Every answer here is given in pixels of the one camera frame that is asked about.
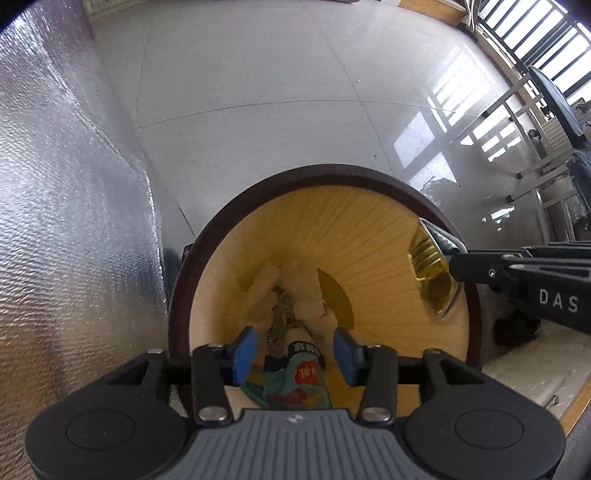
metal screw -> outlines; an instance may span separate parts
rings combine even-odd
[[[558,397],[558,395],[552,395],[548,401],[544,404],[544,408],[548,409],[549,407],[553,406],[553,405],[558,405],[560,402],[560,399]]]
[[[203,407],[199,410],[199,418],[203,421],[224,421],[228,411],[223,407]]]
[[[371,423],[380,423],[388,421],[392,414],[383,407],[368,407],[361,411],[361,418]]]

wooden bowl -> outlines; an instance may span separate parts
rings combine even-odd
[[[308,166],[259,182],[209,222],[183,262],[170,307],[170,353],[187,357],[199,345],[231,342],[244,327],[232,302],[266,262],[295,257],[317,266],[328,306],[362,339],[405,356],[440,348],[481,367],[476,289],[467,287],[439,321],[420,299],[408,258],[419,218],[459,238],[425,197],[367,168]],[[327,383],[333,405],[354,414],[363,389],[349,388],[334,365]],[[190,409],[190,389],[180,395]],[[398,414],[418,405],[418,389],[401,386]]]

red logo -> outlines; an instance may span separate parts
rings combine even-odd
[[[267,396],[267,400],[277,403],[285,403],[291,405],[298,405],[304,403],[308,399],[308,394],[301,388],[296,388],[291,392],[271,394]]]
[[[320,377],[318,376],[318,363],[313,360],[305,360],[300,363],[295,369],[294,382],[298,385],[321,385]]]

dark brown rim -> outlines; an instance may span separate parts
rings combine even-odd
[[[295,168],[273,175],[236,196],[203,229],[190,248],[174,286],[168,321],[170,355],[188,358],[189,323],[197,284],[209,259],[225,236],[243,218],[265,203],[286,193],[306,187],[344,185],[381,193],[396,200],[417,216],[428,220],[461,239],[445,215],[421,193],[405,183],[370,168],[343,164],[322,164]],[[480,301],[475,286],[466,285],[469,314],[469,340],[466,363],[482,367],[483,329]],[[190,388],[180,388],[179,395],[190,414]]]

reflective insulation foil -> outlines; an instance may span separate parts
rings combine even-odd
[[[0,479],[45,406],[148,348],[193,234],[152,172],[79,0],[0,33]]]

